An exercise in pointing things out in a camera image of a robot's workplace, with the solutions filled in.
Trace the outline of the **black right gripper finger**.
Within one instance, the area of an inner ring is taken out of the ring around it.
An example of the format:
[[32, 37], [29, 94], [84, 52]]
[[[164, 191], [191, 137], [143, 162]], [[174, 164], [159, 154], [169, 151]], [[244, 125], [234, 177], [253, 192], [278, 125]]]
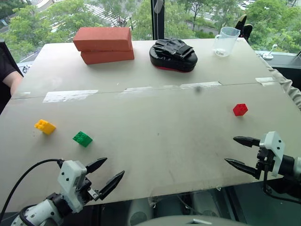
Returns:
[[239, 171], [242, 171], [244, 173], [247, 173], [253, 177], [257, 176], [257, 170], [255, 168], [249, 167], [245, 165], [243, 162], [240, 162], [238, 160], [230, 159], [230, 158], [224, 158], [225, 161], [233, 166], [234, 168], [238, 169]]
[[260, 140], [253, 137], [236, 136], [233, 140], [247, 147], [260, 146]]

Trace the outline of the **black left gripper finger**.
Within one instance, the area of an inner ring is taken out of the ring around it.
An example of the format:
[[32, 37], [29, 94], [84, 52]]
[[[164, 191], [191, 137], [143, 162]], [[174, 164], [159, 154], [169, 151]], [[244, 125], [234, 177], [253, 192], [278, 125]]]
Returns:
[[104, 188], [102, 188], [99, 192], [99, 199], [104, 200], [119, 184], [121, 179], [123, 178], [125, 171], [121, 171], [120, 173], [116, 174], [109, 180]]
[[89, 163], [86, 166], [87, 174], [93, 173], [94, 171], [99, 169], [105, 163], [106, 160], [107, 160], [107, 158], [103, 157], [103, 158], [99, 158], [99, 159]]

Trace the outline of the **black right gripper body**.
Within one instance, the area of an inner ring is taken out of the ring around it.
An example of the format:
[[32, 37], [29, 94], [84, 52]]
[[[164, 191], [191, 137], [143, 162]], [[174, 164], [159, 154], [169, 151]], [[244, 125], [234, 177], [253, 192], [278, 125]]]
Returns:
[[274, 153], [265, 147], [260, 147], [260, 142], [255, 142], [254, 145], [259, 147], [259, 151], [257, 154], [257, 163], [256, 163], [256, 170], [255, 170], [255, 178], [260, 179], [261, 172], [272, 172], [275, 161]]

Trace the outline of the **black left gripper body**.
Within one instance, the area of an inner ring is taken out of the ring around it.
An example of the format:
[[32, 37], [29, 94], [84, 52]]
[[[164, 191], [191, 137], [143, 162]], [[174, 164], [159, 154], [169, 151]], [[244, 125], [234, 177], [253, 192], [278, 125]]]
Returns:
[[86, 205], [88, 202], [94, 200], [97, 201], [100, 198], [100, 193], [98, 190], [91, 188], [92, 182], [87, 178], [87, 172], [83, 181], [77, 187], [77, 197], [82, 205]]

